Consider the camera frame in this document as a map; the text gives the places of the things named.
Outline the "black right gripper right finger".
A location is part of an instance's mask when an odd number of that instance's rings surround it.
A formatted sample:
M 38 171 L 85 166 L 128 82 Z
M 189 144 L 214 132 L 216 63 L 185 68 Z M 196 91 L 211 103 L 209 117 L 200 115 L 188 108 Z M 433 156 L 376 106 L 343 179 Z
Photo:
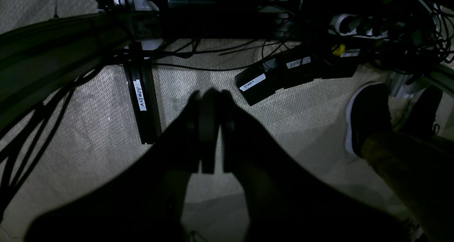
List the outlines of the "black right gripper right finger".
M 409 242 L 393 216 L 300 166 L 264 126 L 221 92 L 224 171 L 245 194 L 252 242 Z

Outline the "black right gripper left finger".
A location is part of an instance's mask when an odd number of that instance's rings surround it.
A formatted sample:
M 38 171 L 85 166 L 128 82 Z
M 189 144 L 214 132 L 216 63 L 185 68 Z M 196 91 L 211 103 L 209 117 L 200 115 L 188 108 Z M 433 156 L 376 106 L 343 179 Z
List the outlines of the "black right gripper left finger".
M 200 91 L 135 163 L 93 192 L 36 218 L 26 242 L 183 241 L 180 224 L 193 171 Z

